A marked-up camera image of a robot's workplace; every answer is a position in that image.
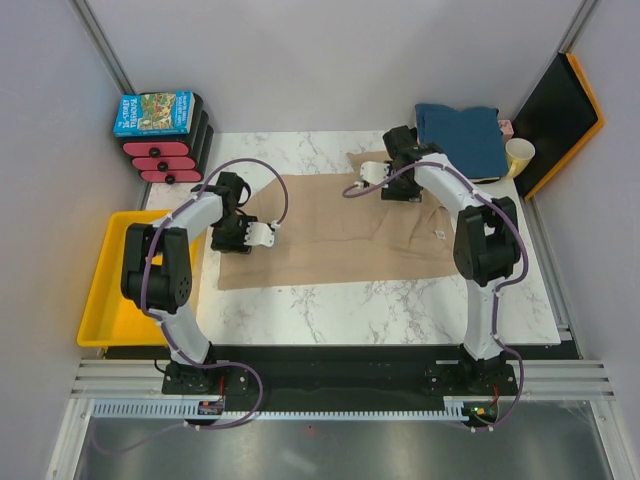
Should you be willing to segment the beige t-shirt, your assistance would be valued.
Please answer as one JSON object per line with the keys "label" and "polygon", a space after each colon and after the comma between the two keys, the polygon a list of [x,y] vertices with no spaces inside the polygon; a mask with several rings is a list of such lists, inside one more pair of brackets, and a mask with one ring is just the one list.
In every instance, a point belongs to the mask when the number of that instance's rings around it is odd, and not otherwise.
{"label": "beige t-shirt", "polygon": [[449,212],[429,192],[419,203],[378,192],[346,199],[356,172],[286,175],[254,193],[246,213],[286,219],[271,248],[221,258],[221,290],[439,278],[458,273]]}

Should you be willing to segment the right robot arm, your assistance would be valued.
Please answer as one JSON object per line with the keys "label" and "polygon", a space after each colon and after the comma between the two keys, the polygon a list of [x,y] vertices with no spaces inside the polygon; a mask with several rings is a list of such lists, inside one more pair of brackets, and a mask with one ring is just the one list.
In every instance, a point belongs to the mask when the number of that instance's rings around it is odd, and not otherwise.
{"label": "right robot arm", "polygon": [[409,200],[426,190],[455,218],[453,259],[466,280],[468,320],[459,363],[447,367],[443,379],[481,393],[506,374],[498,293],[521,258],[515,203],[508,197],[488,197],[440,147],[420,144],[407,126],[389,130],[383,142],[390,161],[381,197]]}

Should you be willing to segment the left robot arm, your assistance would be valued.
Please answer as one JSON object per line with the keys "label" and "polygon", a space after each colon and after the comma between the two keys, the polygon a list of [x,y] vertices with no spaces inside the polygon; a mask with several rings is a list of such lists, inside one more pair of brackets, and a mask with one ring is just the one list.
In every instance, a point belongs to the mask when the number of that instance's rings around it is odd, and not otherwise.
{"label": "left robot arm", "polygon": [[212,249],[248,254],[249,227],[257,219],[239,211],[251,189],[239,175],[223,172],[213,186],[196,190],[178,208],[152,223],[134,223],[125,235],[122,295],[153,319],[166,338],[171,360],[186,366],[185,382],[208,393],[219,382],[219,369],[209,356],[210,341],[190,307],[194,285],[190,245],[213,229]]}

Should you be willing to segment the folded blue t-shirt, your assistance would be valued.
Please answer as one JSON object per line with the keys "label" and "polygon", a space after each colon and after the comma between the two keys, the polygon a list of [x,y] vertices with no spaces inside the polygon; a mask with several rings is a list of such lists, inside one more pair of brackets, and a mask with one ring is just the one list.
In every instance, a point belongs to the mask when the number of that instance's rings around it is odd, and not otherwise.
{"label": "folded blue t-shirt", "polygon": [[418,138],[421,143],[439,146],[467,178],[504,177],[508,168],[498,113],[498,109],[484,106],[456,110],[441,104],[416,104]]}

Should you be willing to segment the black pink drawer unit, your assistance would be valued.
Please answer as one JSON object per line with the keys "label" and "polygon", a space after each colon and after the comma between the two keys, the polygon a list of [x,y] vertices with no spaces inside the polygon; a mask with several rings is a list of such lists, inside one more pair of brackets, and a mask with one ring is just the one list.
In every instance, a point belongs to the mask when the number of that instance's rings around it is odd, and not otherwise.
{"label": "black pink drawer unit", "polygon": [[148,183],[198,183],[208,164],[214,130],[209,115],[196,111],[187,134],[117,138],[141,178]]}

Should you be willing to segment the pink box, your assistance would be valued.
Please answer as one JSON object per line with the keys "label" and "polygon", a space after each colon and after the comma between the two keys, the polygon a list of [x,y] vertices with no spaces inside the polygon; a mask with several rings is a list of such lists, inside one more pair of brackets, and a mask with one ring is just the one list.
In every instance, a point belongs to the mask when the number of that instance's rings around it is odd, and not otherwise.
{"label": "pink box", "polygon": [[500,119],[498,125],[501,131],[502,140],[504,143],[509,141],[514,135],[514,129],[510,120]]}

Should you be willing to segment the yellow mug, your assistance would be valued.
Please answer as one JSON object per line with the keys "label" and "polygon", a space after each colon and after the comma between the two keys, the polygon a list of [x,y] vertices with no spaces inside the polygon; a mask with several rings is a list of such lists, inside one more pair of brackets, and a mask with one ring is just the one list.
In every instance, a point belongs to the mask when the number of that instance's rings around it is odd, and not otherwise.
{"label": "yellow mug", "polygon": [[506,177],[514,179],[529,165],[536,154],[535,146],[526,139],[511,138],[505,144],[505,155],[508,164]]}

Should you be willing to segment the blue treehouse book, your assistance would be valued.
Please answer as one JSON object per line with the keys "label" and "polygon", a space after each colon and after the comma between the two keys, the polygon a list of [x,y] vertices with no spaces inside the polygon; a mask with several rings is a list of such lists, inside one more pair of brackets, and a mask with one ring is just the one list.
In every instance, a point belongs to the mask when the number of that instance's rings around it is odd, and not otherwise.
{"label": "blue treehouse book", "polygon": [[112,133],[117,138],[187,134],[200,107],[192,91],[123,95]]}

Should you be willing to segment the yellow plastic bin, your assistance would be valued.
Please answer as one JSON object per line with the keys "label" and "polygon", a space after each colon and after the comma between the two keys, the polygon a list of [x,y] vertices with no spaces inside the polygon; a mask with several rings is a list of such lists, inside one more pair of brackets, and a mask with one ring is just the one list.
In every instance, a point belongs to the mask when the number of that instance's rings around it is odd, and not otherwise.
{"label": "yellow plastic bin", "polygon": [[121,211],[110,217],[76,337],[79,346],[167,344],[155,321],[124,298],[120,288],[126,230],[133,223],[151,223],[166,213],[165,210]]}

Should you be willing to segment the black orange tray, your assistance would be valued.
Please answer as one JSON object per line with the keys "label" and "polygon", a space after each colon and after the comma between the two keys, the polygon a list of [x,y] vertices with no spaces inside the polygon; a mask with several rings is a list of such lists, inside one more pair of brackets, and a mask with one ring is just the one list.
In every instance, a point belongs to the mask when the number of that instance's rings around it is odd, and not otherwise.
{"label": "black orange tray", "polygon": [[549,65],[512,125],[536,153],[515,178],[528,200],[576,156],[605,124],[604,115],[577,59],[559,53]]}

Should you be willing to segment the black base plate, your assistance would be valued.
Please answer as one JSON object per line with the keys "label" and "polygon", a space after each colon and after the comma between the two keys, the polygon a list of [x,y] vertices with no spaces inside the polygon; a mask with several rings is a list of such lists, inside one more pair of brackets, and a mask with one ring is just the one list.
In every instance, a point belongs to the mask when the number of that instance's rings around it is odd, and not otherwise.
{"label": "black base plate", "polygon": [[165,395],[220,394],[240,410],[434,408],[451,397],[516,394],[513,367],[489,385],[468,389],[443,379],[460,360],[454,346],[213,346],[211,369],[170,362]]}

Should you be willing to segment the aluminium frame rail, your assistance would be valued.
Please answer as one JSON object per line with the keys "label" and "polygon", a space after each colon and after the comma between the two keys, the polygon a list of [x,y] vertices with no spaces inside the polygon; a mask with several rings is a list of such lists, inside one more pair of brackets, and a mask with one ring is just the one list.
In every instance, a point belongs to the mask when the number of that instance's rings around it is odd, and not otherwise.
{"label": "aluminium frame rail", "polygon": [[72,398],[155,399],[162,396],[163,374],[151,360],[82,360]]}

